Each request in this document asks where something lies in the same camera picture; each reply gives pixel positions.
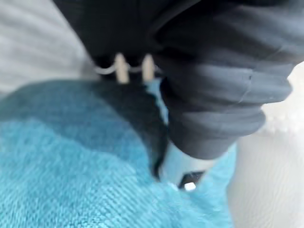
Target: wrinkled fabric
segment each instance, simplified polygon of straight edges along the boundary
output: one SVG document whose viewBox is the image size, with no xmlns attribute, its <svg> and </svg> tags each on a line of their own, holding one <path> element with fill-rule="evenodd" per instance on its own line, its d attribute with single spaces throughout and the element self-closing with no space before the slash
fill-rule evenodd
<svg viewBox="0 0 304 228">
<path fill-rule="evenodd" d="M 0 227 L 233 227 L 235 148 L 197 192 L 153 178 L 166 144 L 158 84 L 48 82 L 1 100 Z"/>
</svg>

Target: white prong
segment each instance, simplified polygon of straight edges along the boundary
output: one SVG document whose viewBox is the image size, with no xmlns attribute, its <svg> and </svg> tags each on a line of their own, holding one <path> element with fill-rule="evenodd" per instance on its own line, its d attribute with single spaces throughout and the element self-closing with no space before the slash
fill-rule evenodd
<svg viewBox="0 0 304 228">
<path fill-rule="evenodd" d="M 155 66 L 153 58 L 150 54 L 147 54 L 142 62 L 142 78 L 144 82 L 152 81 L 155 72 Z"/>
<path fill-rule="evenodd" d="M 115 66 L 116 66 L 117 81 L 121 84 L 129 83 L 130 79 L 129 79 L 129 73 L 128 73 L 128 65 L 127 65 L 122 53 L 118 53 L 116 55 Z"/>
</svg>

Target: towel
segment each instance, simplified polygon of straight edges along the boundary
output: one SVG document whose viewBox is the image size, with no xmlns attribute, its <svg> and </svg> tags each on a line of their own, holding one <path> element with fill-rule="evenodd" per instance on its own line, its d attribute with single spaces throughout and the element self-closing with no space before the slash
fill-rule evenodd
<svg viewBox="0 0 304 228">
<path fill-rule="evenodd" d="M 159 82 L 52 81 L 0 101 L 1 228 L 232 228 L 233 146 L 197 191 L 153 177 L 165 151 Z"/>
</svg>

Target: white object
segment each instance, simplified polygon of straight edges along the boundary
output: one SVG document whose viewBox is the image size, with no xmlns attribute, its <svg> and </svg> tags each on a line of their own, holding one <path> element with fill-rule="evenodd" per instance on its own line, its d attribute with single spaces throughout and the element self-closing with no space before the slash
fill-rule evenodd
<svg viewBox="0 0 304 228">
<path fill-rule="evenodd" d="M 160 181 L 170 183 L 178 188 L 185 175 L 194 172 L 206 172 L 214 165 L 214 163 L 215 160 L 192 158 L 179 150 L 172 142 L 169 142 L 164 160 L 159 167 Z M 186 191 L 194 190 L 197 185 L 200 184 L 200 180 L 201 179 L 196 183 L 185 183 L 183 188 Z"/>
</svg>

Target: black sleeve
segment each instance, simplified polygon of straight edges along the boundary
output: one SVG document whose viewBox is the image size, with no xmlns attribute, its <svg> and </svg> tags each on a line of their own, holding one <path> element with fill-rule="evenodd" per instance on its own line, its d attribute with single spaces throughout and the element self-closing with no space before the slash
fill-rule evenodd
<svg viewBox="0 0 304 228">
<path fill-rule="evenodd" d="M 297 1 L 202 14 L 196 5 L 159 31 L 154 60 L 167 76 L 161 92 L 179 149 L 215 159 L 263 125 L 263 104 L 287 98 L 287 77 L 304 60 L 303 9 Z"/>
</svg>

